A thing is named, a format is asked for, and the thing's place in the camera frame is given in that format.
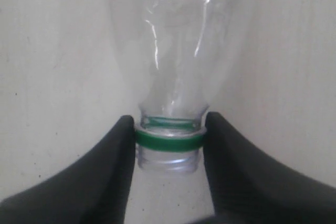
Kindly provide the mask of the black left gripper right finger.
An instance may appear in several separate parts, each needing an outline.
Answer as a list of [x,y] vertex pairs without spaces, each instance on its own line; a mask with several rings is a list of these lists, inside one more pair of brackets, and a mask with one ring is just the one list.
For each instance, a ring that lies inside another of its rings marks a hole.
[[210,112],[204,166],[219,223],[335,223],[335,188],[275,160]]

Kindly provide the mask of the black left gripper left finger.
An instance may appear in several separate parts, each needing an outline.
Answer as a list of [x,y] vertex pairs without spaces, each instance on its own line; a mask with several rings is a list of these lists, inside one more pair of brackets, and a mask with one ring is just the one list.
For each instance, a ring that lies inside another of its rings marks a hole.
[[66,169],[2,200],[1,223],[124,223],[134,163],[134,120],[124,115]]

